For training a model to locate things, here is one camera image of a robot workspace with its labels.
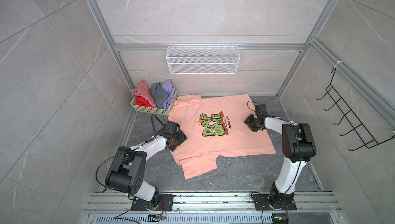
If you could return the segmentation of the peach printed t-shirt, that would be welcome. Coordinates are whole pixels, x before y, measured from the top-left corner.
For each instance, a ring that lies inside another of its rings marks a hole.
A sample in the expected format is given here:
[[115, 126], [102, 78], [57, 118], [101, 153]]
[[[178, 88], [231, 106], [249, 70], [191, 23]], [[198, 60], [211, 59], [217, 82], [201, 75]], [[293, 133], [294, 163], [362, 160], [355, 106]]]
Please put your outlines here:
[[202, 98], [180, 96], [174, 102], [169, 121], [178, 123], [187, 140], [172, 156], [191, 179], [217, 168], [216, 159], [275, 154], [267, 131], [253, 132], [244, 123], [252, 114], [249, 95]]

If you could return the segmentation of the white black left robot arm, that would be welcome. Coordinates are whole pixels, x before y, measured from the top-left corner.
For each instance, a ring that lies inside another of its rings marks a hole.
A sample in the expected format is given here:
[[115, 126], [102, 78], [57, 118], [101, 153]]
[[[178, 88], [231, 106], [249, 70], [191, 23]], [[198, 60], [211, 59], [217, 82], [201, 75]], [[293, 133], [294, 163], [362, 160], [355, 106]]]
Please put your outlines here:
[[142, 202], [145, 209], [155, 210], [159, 206], [158, 189], [144, 180], [146, 162], [165, 149], [175, 151], [187, 136], [182, 130], [159, 133], [132, 147], [118, 148], [104, 185], [111, 190], [126, 193]]

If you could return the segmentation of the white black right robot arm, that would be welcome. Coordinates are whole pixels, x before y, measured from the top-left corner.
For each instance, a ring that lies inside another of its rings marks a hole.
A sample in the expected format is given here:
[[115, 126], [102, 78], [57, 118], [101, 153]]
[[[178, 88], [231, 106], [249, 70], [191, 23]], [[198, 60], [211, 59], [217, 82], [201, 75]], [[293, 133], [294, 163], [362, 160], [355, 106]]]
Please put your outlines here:
[[268, 194], [251, 194], [256, 209], [296, 210], [295, 186], [304, 166], [316, 155], [316, 146], [307, 123], [293, 123], [277, 117], [248, 116], [244, 123], [253, 131], [270, 129], [282, 135], [283, 165]]

